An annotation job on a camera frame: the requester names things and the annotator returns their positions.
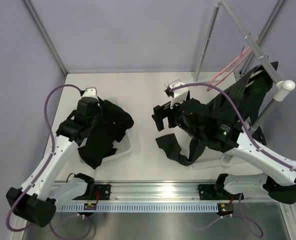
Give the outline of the pink hanger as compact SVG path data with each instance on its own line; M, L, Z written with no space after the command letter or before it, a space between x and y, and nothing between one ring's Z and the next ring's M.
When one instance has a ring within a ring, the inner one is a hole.
M217 73L209 82L212 86L218 86L227 77L229 77L252 53L251 48L248 46L243 48L241 53L219 73Z

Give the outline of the black shirt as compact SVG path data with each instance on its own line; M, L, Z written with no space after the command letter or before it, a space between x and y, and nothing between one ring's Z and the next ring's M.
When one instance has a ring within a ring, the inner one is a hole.
M117 151L113 142L120 142L134 120L126 111L109 100L99 99L102 110L98 123L93 127L84 146L78 148L80 158L91 168L101 165L103 158Z

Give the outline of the dark striped shirt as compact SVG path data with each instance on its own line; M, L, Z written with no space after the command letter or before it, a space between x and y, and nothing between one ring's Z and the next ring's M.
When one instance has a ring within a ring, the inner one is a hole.
M253 72L263 70L255 82L246 88ZM205 149L225 153L237 146L241 132L241 121L258 119L258 112L266 93L272 88L273 81L264 67L258 65L246 73L238 82L218 94L209 103L203 104L191 98L180 103L182 130L192 139L189 156L181 154L175 134L167 134L156 139L157 145L167 158L189 166L202 156Z

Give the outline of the wooden hanger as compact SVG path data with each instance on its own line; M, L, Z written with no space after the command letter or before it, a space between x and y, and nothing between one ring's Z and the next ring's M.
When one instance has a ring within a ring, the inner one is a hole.
M250 85L252 85L255 82L255 78L257 75L261 74L263 72L263 70L258 70L256 72L253 72L249 78L249 81L246 85L246 88L249 87Z

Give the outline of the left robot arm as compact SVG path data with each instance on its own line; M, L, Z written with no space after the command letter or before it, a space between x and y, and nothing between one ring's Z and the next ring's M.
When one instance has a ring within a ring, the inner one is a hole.
M52 185L71 154L89 138L101 115L98 97L84 96L78 101L76 110L60 124L52 138L51 152L19 188L12 187L6 193L11 213L43 228L57 208L75 198L88 200L95 195L94 179L83 173L56 189Z

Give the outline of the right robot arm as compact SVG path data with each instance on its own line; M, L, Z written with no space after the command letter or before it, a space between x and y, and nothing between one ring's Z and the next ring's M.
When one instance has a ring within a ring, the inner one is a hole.
M169 127L179 127L192 139L189 156L181 154L181 147L175 134L156 139L157 145L167 158L183 166L196 166L197 159L206 148L224 155L239 158L261 170L257 175L231 175L222 173L214 186L217 197L245 193L267 193L273 200L283 204L296 203L296 161L269 150L255 141L238 124L212 118L207 105L196 99L171 106L168 102L153 109L152 118L158 131L164 129L164 118Z

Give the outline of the clear plastic basket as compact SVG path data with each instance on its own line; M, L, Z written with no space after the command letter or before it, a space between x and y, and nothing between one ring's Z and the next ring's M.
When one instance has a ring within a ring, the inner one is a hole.
M91 130L90 137L78 148L79 158L87 164L101 164L116 160L131 152L127 132L120 141L113 140L103 126Z

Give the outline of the metal clothes rack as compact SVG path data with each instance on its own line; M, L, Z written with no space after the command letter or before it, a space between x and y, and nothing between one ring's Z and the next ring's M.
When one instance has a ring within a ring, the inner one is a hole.
M279 0L277 1L273 11L270 14L270 17L268 18L263 30L261 31L259 35L258 41L255 41L253 37L251 36L251 33L245 28L241 20L236 16L232 8L229 6L227 1L225 0L217 0L215 2L214 11L211 17L211 21L208 27L206 41L204 44L204 48L201 54L201 58L199 60L196 72L192 78L192 81L194 83L199 83L200 80L198 79L200 70L206 55L206 51L208 48L208 45L210 43L211 34L214 28L214 24L219 12L219 8L223 7L225 11L229 14L230 18L236 25L236 27L239 29L240 33L244 37L244 42L247 46L249 46L252 50L251 55L255 55L257 57L257 60L260 62L260 64L264 67L268 75L272 78L276 88L277 92L269 102L269 104L265 107L265 109L261 112L258 119L249 127L250 133L254 133L255 130L264 122L264 120L268 117L268 115L272 112L272 110L277 106L277 104L285 99L285 97L295 88L295 83L291 80L281 80L280 75L274 70L270 62L268 61L268 57L262 52L259 45L261 44L266 32L269 30L271 24L273 23L274 19L276 18L277 14L279 13L281 7L285 1Z

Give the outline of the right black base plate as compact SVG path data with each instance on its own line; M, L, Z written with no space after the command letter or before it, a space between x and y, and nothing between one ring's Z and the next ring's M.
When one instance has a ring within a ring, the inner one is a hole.
M240 196L238 194L231 194L224 189L222 184L199 184L197 187L200 200L237 200Z

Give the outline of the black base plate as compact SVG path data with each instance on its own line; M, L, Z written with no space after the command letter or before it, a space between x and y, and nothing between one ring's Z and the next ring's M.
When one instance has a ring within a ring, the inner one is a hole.
M240 196L238 194L231 194L224 189L222 184L199 184L197 187L200 200L237 200Z
M90 187L87 187L86 192L83 195L74 198L74 200L96 201L98 197L99 201L109 201L110 195L110 184L95 184Z

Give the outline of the aluminium rail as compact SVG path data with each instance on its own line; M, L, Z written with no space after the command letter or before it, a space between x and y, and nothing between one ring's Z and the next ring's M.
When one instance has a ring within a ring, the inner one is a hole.
M71 185L72 182L55 181L51 187L49 198L60 197L61 205L71 201L94 201L94 200L74 200L80 196L76 194L77 187L71 194L73 198L64 197L63 193L59 193L64 185ZM224 203L229 200L200 200L197 187L199 184L214 184L213 182L200 181L160 181L160 182L104 182L96 181L94 184L110 184L111 195L110 200L100 200L104 202L116 203L193 203L193 202L219 202Z

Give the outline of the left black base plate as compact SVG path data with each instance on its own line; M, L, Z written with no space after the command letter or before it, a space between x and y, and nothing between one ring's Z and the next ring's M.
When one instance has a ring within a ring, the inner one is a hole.
M96 201L98 197L99 201L109 201L110 195L110 184L95 184L90 187L87 187L86 192L83 195L74 198L74 200Z

